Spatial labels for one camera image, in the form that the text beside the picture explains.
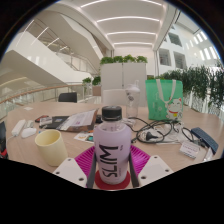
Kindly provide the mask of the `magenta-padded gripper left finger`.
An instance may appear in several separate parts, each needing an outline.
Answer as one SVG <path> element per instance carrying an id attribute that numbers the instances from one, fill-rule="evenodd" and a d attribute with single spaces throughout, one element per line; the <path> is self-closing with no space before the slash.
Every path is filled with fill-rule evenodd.
<path id="1" fill-rule="evenodd" d="M 92 188 L 95 172 L 96 156 L 94 147 L 90 147 L 75 158 L 65 159 L 53 174 L 81 187 Z"/>

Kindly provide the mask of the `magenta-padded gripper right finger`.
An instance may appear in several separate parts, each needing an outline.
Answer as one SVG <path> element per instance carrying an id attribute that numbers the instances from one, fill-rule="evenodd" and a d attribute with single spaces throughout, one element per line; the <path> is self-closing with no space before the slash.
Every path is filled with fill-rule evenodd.
<path id="1" fill-rule="evenodd" d="M 158 155 L 150 156 L 136 146 L 131 146 L 129 166 L 134 188 L 143 187 L 173 173 Z"/>

